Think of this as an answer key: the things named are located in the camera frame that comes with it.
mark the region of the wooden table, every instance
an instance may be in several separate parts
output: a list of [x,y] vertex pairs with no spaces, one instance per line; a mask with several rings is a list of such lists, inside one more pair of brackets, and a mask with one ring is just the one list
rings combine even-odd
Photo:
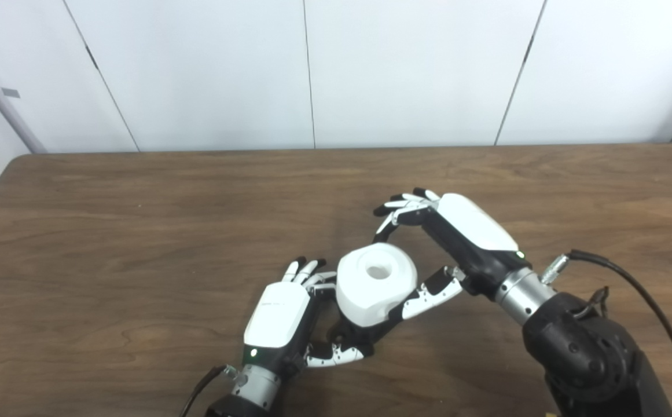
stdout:
[[[174,416],[216,364],[238,364],[265,285],[297,255],[335,266],[370,243],[371,210],[416,185],[469,196],[541,272],[575,247],[629,269],[672,320],[672,145],[22,156],[0,178],[0,417]],[[428,276],[450,263],[420,229],[393,243]],[[619,277],[611,317],[672,402],[672,346]],[[190,415],[229,389],[216,381]],[[541,416],[554,410],[518,325],[462,294],[377,355],[291,383],[287,416]]]

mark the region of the silver connector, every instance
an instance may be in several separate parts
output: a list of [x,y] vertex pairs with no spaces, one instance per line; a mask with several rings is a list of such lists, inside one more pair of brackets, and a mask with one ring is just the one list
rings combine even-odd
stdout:
[[243,386],[248,382],[248,377],[244,373],[238,372],[232,365],[227,365],[222,373],[224,373],[226,377],[232,379],[237,386]]
[[551,285],[560,276],[560,272],[565,269],[569,260],[566,254],[561,254],[542,272],[539,280],[544,285]]

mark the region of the hole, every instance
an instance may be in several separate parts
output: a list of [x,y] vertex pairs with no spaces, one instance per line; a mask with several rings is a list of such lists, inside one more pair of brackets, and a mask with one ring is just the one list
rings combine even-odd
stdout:
[[367,274],[375,280],[384,280],[392,274],[392,267],[389,265],[374,265],[367,268]]
[[359,259],[359,267],[365,268],[367,275],[375,280],[384,280],[392,275],[395,266],[393,256],[381,250],[367,251]]

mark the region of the black cable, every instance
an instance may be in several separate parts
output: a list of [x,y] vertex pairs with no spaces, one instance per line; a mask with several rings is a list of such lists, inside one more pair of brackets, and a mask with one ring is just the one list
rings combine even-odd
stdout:
[[209,382],[211,382],[217,375],[220,375],[220,372],[225,369],[225,366],[222,367],[214,367],[212,368],[209,372],[204,377],[201,377],[201,380],[197,383],[197,385],[194,387],[192,390],[191,395],[189,396],[189,399],[187,400],[186,404],[184,404],[184,408],[182,409],[182,412],[179,413],[179,417],[186,417],[187,413],[189,412],[189,409],[192,407],[192,404],[194,403],[196,396],[201,393],[202,390],[207,386]]
[[640,296],[642,296],[642,298],[645,300],[645,303],[647,303],[647,305],[650,306],[652,311],[658,317],[658,319],[662,323],[662,327],[664,327],[664,330],[667,332],[667,336],[669,336],[670,340],[672,341],[672,325],[670,324],[670,321],[667,319],[666,315],[664,315],[662,309],[659,308],[658,303],[655,302],[654,298],[652,298],[652,296],[647,292],[647,290],[645,290],[645,287],[643,287],[642,284],[639,283],[639,281],[634,279],[634,277],[631,276],[629,272],[626,272],[624,268],[622,268],[621,266],[618,266],[617,264],[614,264],[608,259],[603,258],[603,256],[587,253],[586,251],[579,251],[577,249],[573,249],[570,251],[570,253],[567,254],[567,256],[569,257],[569,259],[573,259],[574,261],[587,261],[600,266],[605,266],[606,268],[611,269],[617,274],[621,275],[621,277],[624,278],[626,282],[630,283],[630,285],[634,287],[634,289],[637,290],[637,292],[640,293]]

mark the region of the white cylindrical object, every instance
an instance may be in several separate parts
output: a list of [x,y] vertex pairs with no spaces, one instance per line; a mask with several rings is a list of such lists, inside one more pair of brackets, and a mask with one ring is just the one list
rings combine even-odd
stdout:
[[370,327],[416,288],[418,272],[401,248],[373,243],[347,254],[338,264],[336,301],[352,323]]

